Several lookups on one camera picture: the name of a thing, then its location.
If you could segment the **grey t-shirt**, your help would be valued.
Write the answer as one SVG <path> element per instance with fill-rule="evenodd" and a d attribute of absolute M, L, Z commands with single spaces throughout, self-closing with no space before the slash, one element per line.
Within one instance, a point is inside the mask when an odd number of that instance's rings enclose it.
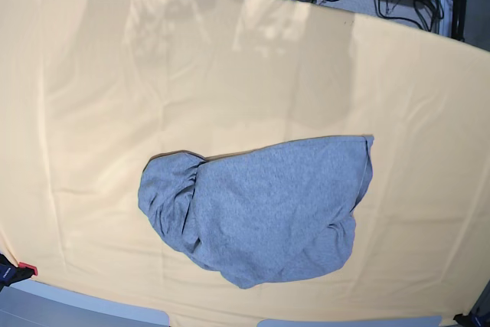
<path fill-rule="evenodd" d="M 173 250 L 242 289 L 324 276 L 351 256 L 373 142 L 327 136 L 212 160 L 161 155 L 142 172 L 139 208 Z"/>

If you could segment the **yellow table cloth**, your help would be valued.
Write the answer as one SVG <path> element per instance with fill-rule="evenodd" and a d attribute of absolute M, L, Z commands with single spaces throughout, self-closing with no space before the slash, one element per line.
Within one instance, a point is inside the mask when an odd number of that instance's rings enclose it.
<path fill-rule="evenodd" d="M 339 271 L 241 290 L 163 244 L 147 161 L 374 137 Z M 489 54 L 290 0 L 1 0 L 1 252 L 173 326 L 467 313 L 489 280 Z"/>

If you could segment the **red and black clamp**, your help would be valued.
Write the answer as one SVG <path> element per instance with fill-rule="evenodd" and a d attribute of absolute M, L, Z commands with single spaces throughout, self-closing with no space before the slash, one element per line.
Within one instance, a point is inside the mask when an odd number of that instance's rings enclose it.
<path fill-rule="evenodd" d="M 0 259 L 0 290 L 38 275 L 38 269 L 32 265 L 19 263 L 15 266 L 3 254 L 0 255 Z"/>

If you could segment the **black clamp right corner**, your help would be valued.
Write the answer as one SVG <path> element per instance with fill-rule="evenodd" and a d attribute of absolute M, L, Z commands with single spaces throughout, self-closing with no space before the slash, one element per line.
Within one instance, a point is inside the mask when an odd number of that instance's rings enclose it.
<path fill-rule="evenodd" d="M 462 327 L 486 327 L 488 325 L 483 316 L 477 316 L 472 313 L 468 315 L 455 315 L 453 320 L 457 325 Z"/>

